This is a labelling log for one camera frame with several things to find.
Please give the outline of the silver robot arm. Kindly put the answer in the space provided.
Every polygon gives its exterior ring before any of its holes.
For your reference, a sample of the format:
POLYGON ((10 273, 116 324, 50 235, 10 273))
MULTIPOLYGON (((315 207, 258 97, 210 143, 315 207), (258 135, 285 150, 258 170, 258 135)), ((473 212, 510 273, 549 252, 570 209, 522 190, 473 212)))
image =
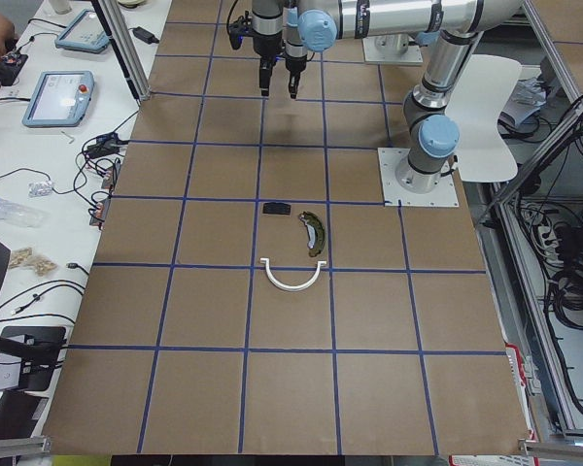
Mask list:
POLYGON ((253 0, 253 48, 259 55, 258 87, 262 97, 268 97, 273 69, 282 50, 283 2, 253 0))
POLYGON ((437 35, 421 81, 404 100, 411 149, 395 169, 404 189, 425 194, 434 190, 459 143, 460 130, 445 115, 455 84, 483 32, 511 18, 521 6, 520 1, 496 0, 299 1, 297 28, 311 51, 327 50, 339 39, 437 35))

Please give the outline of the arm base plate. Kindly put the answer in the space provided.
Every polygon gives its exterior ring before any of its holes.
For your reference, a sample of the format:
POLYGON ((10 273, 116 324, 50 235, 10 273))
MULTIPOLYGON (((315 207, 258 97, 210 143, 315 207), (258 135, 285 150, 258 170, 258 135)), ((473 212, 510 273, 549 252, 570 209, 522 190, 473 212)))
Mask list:
POLYGON ((409 149, 379 148, 383 203, 391 207, 457 208, 459 200, 449 164, 433 175, 416 172, 409 149))
POLYGON ((367 37, 362 45, 366 63, 414 67, 423 64, 421 48, 406 34, 367 37))

